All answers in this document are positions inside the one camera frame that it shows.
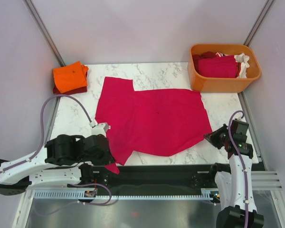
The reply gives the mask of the crimson pink t-shirt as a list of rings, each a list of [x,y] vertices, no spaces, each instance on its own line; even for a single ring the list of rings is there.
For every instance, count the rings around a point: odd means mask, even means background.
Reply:
[[[106,135],[119,173],[134,151],[169,157],[204,139],[212,131],[201,94],[188,89],[135,91],[133,81],[106,77],[96,121],[107,123]]]

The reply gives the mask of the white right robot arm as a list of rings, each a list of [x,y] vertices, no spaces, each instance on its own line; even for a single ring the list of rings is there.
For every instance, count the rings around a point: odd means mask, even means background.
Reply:
[[[211,166],[208,181],[218,188],[221,211],[218,213],[218,228],[261,228],[263,215],[258,214],[252,190],[253,147],[247,143],[249,125],[233,120],[218,130],[204,135],[217,149],[228,153],[229,164],[215,163]]]

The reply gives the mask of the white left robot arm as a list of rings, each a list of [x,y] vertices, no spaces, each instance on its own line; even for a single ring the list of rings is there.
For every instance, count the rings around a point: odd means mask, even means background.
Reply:
[[[38,153],[14,161],[0,159],[0,194],[18,195],[33,186],[89,187],[95,181],[92,167],[114,163],[105,136],[62,134]]]

